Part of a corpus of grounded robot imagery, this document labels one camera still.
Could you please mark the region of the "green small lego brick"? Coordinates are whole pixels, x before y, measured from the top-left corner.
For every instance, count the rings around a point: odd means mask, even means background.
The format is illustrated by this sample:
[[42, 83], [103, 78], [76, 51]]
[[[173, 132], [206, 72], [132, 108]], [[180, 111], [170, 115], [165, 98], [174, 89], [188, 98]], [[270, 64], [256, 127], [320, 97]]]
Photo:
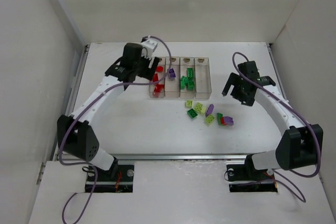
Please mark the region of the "green small lego brick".
[[187, 86], [188, 90], [194, 90], [194, 88], [195, 88], [195, 82], [193, 80], [189, 80], [189, 81], [187, 81], [186, 86]]

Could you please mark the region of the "red large lego brick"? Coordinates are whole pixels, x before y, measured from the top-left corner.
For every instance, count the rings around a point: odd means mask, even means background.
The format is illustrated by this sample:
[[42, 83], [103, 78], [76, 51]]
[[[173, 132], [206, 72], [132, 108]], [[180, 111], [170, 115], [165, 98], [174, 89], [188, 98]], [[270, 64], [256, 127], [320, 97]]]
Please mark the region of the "red large lego brick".
[[164, 90], [163, 84], [159, 84], [159, 83], [156, 84], [153, 90], [153, 96], [158, 98], [163, 90]]

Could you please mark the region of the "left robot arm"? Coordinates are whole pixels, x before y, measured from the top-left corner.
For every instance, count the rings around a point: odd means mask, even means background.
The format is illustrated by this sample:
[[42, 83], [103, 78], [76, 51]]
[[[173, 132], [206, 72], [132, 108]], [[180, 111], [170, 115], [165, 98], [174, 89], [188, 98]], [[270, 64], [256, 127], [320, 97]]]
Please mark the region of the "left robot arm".
[[96, 168], [114, 173], [117, 160], [101, 146], [94, 132], [107, 108], [132, 84], [136, 77], [152, 80], [159, 58], [153, 57], [158, 42], [148, 38], [127, 43], [122, 56], [104, 73], [102, 81], [92, 95], [69, 116], [61, 115], [57, 121], [58, 147]]

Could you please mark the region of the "green square lego plate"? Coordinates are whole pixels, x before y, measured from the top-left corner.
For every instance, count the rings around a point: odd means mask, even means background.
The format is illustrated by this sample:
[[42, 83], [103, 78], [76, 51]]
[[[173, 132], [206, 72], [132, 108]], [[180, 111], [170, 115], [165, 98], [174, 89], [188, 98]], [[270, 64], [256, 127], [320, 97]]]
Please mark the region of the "green square lego plate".
[[186, 87], [186, 83], [185, 83], [185, 81], [184, 81], [184, 80], [180, 80], [180, 89], [181, 89], [181, 90], [184, 90], [185, 87]]

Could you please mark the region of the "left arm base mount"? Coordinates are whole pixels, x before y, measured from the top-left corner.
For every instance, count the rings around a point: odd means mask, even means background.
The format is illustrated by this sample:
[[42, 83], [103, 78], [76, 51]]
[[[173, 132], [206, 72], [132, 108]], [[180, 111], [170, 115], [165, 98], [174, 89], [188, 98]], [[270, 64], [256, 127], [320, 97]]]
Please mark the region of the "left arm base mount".
[[97, 169], [98, 177], [94, 193], [132, 193], [134, 163], [121, 162], [116, 172]]

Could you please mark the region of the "red arch lego brick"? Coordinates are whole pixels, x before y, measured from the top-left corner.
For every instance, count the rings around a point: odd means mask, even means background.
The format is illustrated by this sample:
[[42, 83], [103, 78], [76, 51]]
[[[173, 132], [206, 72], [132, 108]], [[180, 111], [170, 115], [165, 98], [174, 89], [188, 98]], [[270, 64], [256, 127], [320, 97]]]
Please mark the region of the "red arch lego brick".
[[156, 72], [163, 72], [163, 71], [164, 71], [164, 67], [163, 66], [157, 66]]

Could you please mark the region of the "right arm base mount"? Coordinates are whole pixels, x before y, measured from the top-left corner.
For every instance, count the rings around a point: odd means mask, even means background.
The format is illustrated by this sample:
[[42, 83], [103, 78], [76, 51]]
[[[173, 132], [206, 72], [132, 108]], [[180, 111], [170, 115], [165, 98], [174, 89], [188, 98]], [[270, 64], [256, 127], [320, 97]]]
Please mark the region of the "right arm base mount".
[[264, 170], [255, 170], [252, 164], [244, 162], [227, 162], [225, 179], [230, 193], [277, 193], [274, 175]]

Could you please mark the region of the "green arch lego piece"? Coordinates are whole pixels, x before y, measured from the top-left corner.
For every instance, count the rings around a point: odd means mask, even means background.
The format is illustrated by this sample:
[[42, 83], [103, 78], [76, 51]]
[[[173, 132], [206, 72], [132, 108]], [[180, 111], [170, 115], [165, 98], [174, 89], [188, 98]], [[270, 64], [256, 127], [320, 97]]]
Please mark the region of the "green arch lego piece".
[[183, 81], [183, 82], [188, 82], [188, 81], [191, 81], [191, 80], [192, 80], [192, 78], [189, 78], [189, 77], [186, 77], [186, 76], [181, 77], [181, 81]]

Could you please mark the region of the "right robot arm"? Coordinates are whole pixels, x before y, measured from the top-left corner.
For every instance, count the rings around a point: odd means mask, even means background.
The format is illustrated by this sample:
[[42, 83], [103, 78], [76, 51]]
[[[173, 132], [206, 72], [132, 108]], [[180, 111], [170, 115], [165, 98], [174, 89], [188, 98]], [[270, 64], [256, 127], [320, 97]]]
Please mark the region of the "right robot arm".
[[242, 105], [260, 104], [276, 124], [281, 139], [276, 149], [246, 157], [246, 165], [253, 171], [267, 169], [293, 170], [320, 165], [323, 130], [297, 115], [269, 76], [260, 76], [256, 63], [246, 61], [236, 65], [222, 91]]

